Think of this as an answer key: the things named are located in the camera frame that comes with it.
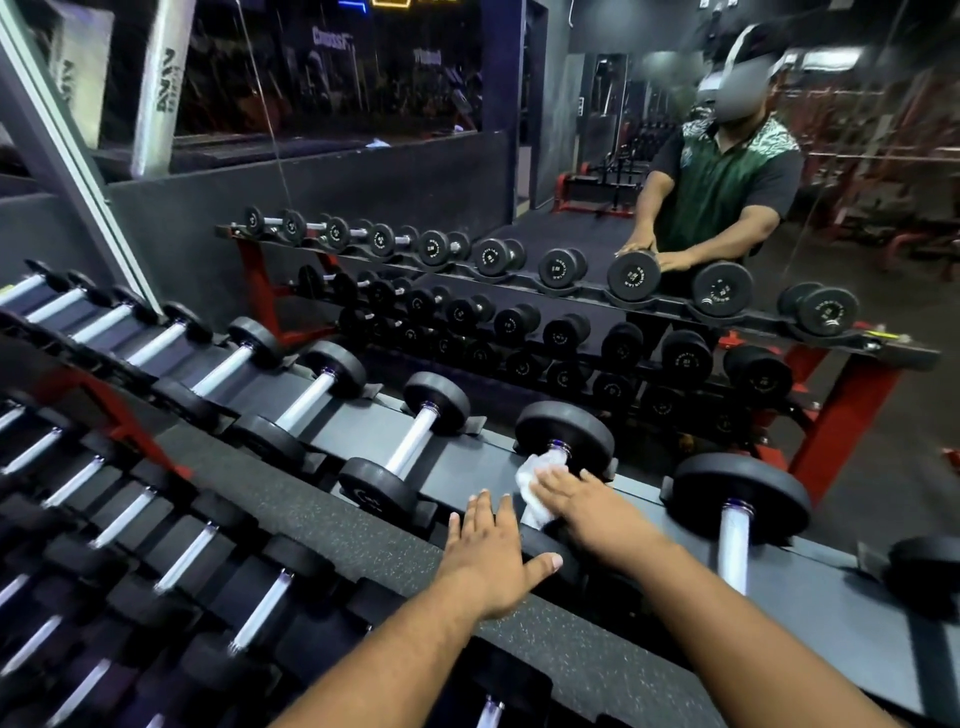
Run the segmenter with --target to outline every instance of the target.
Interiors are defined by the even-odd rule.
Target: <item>man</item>
[[[722,67],[700,87],[711,114],[684,124],[654,159],[634,231],[617,254],[655,253],[665,273],[660,292],[688,297],[705,265],[754,254],[793,204],[804,161],[769,102],[786,50],[770,27],[730,36],[716,56]],[[643,329],[649,356],[665,320],[628,318]]]
[[[898,728],[852,683],[752,601],[586,471],[538,471],[532,488],[573,536],[633,578],[684,650],[732,728]],[[510,614],[556,571],[557,554],[527,564],[510,496],[490,493],[450,517],[433,584],[404,604],[308,690],[274,728],[420,728],[482,619]]]

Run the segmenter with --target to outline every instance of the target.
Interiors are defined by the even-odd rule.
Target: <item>man's hand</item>
[[[616,255],[623,255],[631,251],[657,251],[657,236],[654,235],[652,225],[641,225],[634,230],[630,239],[623,244],[623,247],[616,252]]]
[[[500,619],[563,562],[560,554],[543,553],[524,564],[513,499],[504,496],[494,518],[485,490],[470,498],[463,527],[458,514],[450,516],[434,584],[455,585],[464,602],[476,608],[478,619]]]
[[[580,477],[566,468],[538,470],[530,485],[555,516],[563,517],[573,537],[601,561],[625,570],[631,554],[648,540],[665,538],[634,506],[587,471]]]
[[[690,251],[678,251],[676,253],[657,253],[657,263],[660,264],[660,272],[668,271],[688,271],[697,265],[700,260]]]

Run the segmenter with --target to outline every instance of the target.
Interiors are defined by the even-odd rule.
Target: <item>man's arm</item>
[[[732,728],[897,728],[827,662],[583,471],[533,492],[573,536],[640,585]]]
[[[800,187],[804,158],[784,152],[754,176],[740,219],[719,235],[677,253],[658,256],[662,271],[685,271],[713,260],[736,260],[773,234],[793,205]]]
[[[450,517],[444,559],[408,601],[294,703],[273,728],[420,728],[470,634],[512,612],[562,563],[523,564],[513,501],[494,520],[490,493],[470,499],[463,527]]]
[[[663,207],[663,201],[670,196],[680,176],[680,157],[684,152],[684,133],[676,131],[660,147],[650,165],[650,173],[636,198],[634,211],[634,231],[626,244],[617,251],[623,255],[629,251],[656,250],[657,238],[654,235],[654,223]]]

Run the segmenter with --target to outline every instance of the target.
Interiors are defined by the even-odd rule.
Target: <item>cloth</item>
[[[530,490],[530,483],[537,479],[534,475],[535,470],[551,465],[565,466],[565,463],[566,456],[560,450],[549,449],[543,455],[531,455],[526,459],[526,462],[517,469],[516,486],[520,490],[520,496],[527,504],[526,510],[523,511],[523,516],[520,517],[521,523],[540,531],[544,526],[556,519],[556,517],[547,510],[546,506],[540,502],[540,499],[533,494],[533,491]]]
[[[793,205],[804,158],[790,132],[771,116],[749,139],[720,154],[717,128],[712,119],[688,122],[654,158],[651,169],[676,183],[655,225],[662,253],[710,240],[739,220],[746,206],[770,207],[783,218]]]

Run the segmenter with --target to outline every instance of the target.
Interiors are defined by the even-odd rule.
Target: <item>hand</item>
[[[566,520],[577,542],[615,569],[625,571],[631,554],[650,537],[665,538],[634,506],[587,471],[580,477],[566,468],[537,470],[534,495],[555,516]]]
[[[514,501],[500,499],[493,517],[490,492],[472,496],[464,515],[450,516],[444,559],[435,584],[458,582],[458,593],[478,611],[478,619],[506,617],[527,593],[557,571],[564,560],[557,553],[543,553],[526,564],[520,555],[520,532]]]
[[[657,253],[657,263],[660,264],[661,273],[666,273],[667,271],[688,271],[698,262],[697,256],[690,251]]]
[[[623,247],[616,252],[617,255],[630,253],[632,251],[657,251],[657,236],[654,235],[653,226],[643,225],[634,230],[630,239],[624,243]]]

